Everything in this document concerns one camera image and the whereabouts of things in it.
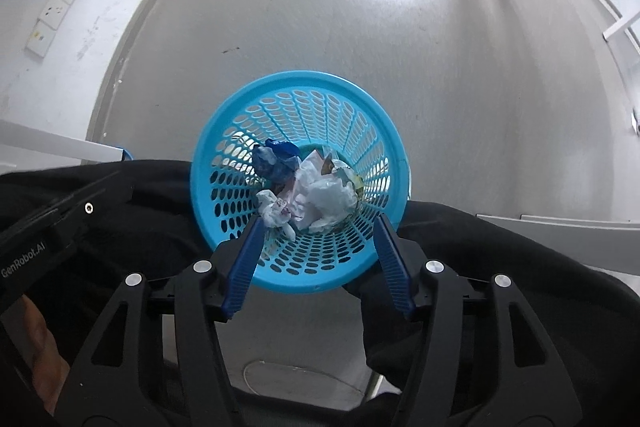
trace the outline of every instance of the floor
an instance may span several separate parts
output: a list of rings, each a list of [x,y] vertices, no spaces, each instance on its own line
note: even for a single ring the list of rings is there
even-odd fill
[[[639,219],[640,148],[602,39],[612,22],[594,0],[155,0],[95,136],[137,158],[189,160],[239,87],[275,71],[328,71],[389,113],[414,199],[501,216]],[[361,334],[358,302],[340,290],[252,288],[220,328],[244,389],[247,368],[264,360],[362,391]],[[329,395],[324,404],[345,406]]]

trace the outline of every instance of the white table leg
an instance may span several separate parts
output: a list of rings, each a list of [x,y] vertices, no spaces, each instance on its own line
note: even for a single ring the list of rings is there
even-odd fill
[[[4,120],[0,120],[0,143],[78,160],[122,161],[122,149],[119,147],[70,138]]]
[[[602,36],[606,41],[609,41],[618,33],[622,33],[624,30],[629,28],[629,26],[631,26],[638,19],[640,19],[640,9],[636,13],[631,13],[629,15],[623,15],[622,17],[620,17],[619,20],[617,20],[609,28],[604,30]]]

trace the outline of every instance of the metal screw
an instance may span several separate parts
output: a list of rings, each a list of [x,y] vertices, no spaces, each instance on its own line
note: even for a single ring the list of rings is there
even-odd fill
[[[198,261],[193,265],[193,270],[198,273],[204,273],[211,270],[211,263],[209,261]]]
[[[444,270],[444,264],[442,264],[440,261],[427,261],[427,264],[425,266],[431,273],[440,273],[442,270]]]
[[[142,282],[142,275],[139,273],[130,273],[127,275],[127,278],[124,280],[127,283],[127,286],[136,286]]]
[[[498,286],[503,288],[508,288],[511,286],[511,279],[509,279],[506,275],[496,275],[494,277],[494,281]]]

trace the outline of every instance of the black fabric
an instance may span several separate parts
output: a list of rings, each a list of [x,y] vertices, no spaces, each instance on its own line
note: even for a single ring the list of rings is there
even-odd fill
[[[27,292],[69,363],[127,274],[168,277],[194,259],[210,257],[193,217],[190,167],[186,162],[140,160],[0,176],[0,230],[115,169],[134,182],[129,203],[97,216],[78,242],[78,253]]]
[[[496,273],[511,277],[574,383],[584,414],[581,426],[637,422],[640,299],[626,285],[441,204],[410,201],[398,235],[417,242],[426,257],[443,261],[460,275],[483,280]],[[367,365],[402,389],[419,326],[393,309],[379,264],[346,288],[362,302]]]
[[[100,216],[79,241],[79,253],[28,292],[69,362],[126,274],[166,277],[210,255],[194,222],[185,162],[134,161],[0,176],[0,230],[113,169],[134,181],[132,200]],[[637,422],[640,302],[625,285],[440,204],[410,201],[399,235],[417,241],[426,257],[460,275],[489,279],[506,273],[514,280],[570,374],[584,410],[581,426]],[[402,388],[418,327],[393,308],[379,265],[346,288],[362,300],[367,363]],[[345,415],[342,424],[389,425],[397,402],[396,395],[384,394]]]

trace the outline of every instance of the plastic bag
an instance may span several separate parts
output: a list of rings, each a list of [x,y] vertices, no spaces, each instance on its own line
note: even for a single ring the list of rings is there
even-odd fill
[[[333,173],[322,174],[328,157],[322,158],[318,151],[313,151],[300,164],[293,185],[287,185],[280,194],[291,211],[291,222],[299,230],[331,230],[349,216],[358,203],[353,185],[343,183]]]
[[[322,217],[309,225],[309,232],[326,232],[348,217],[358,204],[353,186],[344,185],[333,174],[314,182],[306,195],[307,206],[312,204]]]
[[[293,179],[300,165],[300,149],[291,142],[267,139],[265,145],[254,144],[251,152],[256,175],[277,185]]]

